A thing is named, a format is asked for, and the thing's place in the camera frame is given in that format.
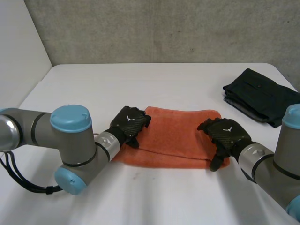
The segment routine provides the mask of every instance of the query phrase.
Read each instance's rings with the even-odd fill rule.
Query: light blue joint cap
[[[51,125],[64,133],[79,133],[92,125],[90,112],[82,105],[65,105],[51,114]]]
[[[7,109],[14,109],[14,108],[4,108],[4,109],[0,109],[0,112],[7,110]]]
[[[285,211],[291,217],[300,222],[300,195],[291,200],[291,202],[287,205]]]
[[[287,127],[300,129],[300,104],[290,105],[282,121]]]
[[[87,187],[85,182],[80,177],[63,167],[58,168],[54,177],[56,183],[63,190],[72,195],[80,194]]]

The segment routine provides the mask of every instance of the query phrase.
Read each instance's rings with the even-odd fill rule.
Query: white table
[[[52,112],[66,104],[84,105],[95,132],[108,128],[124,105],[214,109],[274,150],[280,127],[254,122],[223,101],[222,87],[246,68],[293,88],[275,67],[264,63],[60,65],[50,70],[20,108]],[[53,173],[61,164],[57,150],[23,146],[14,152],[25,177],[43,186],[55,184]],[[111,163],[79,196],[30,193],[3,168],[0,179],[1,225],[298,224],[244,177],[235,160],[217,172]]]

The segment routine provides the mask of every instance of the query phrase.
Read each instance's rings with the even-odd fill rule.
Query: black cable
[[[24,178],[23,175],[18,170],[18,168],[16,166],[16,163],[15,163],[15,156],[14,156],[13,152],[11,152],[11,151],[10,152],[5,152],[4,154],[5,154],[6,164],[4,164],[4,162],[2,161],[1,158],[0,158],[0,163],[7,170],[8,174],[20,186],[22,186],[26,190],[34,192],[34,193],[43,193],[43,194],[47,194],[47,195],[50,195],[50,194],[52,194],[54,192],[58,192],[58,191],[62,190],[60,186],[55,186],[55,187],[53,187],[53,186],[41,187],[41,186],[38,186],[38,185],[35,185],[35,184],[31,183],[26,178]],[[11,160],[11,163],[13,165],[13,168],[14,168],[15,172],[11,168],[8,156],[10,156],[10,160]]]

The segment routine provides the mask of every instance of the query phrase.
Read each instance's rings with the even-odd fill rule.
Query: orange towel
[[[200,123],[221,115],[214,110],[184,112],[147,107],[151,123],[137,136],[139,149],[123,145],[113,161],[158,168],[209,168],[216,146],[203,132]],[[229,165],[226,158],[223,166]]]

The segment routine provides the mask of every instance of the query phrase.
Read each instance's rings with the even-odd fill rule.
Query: carbon fiber hand
[[[210,164],[210,170],[220,168],[224,158],[232,155],[232,149],[241,139],[251,140],[246,130],[234,120],[216,118],[200,124],[197,130],[203,130],[217,146],[217,152]]]
[[[146,115],[145,111],[125,106],[112,120],[110,128],[120,129],[125,136],[125,143],[133,148],[138,148],[139,143],[136,136],[144,126],[149,126],[150,121],[151,117]]]

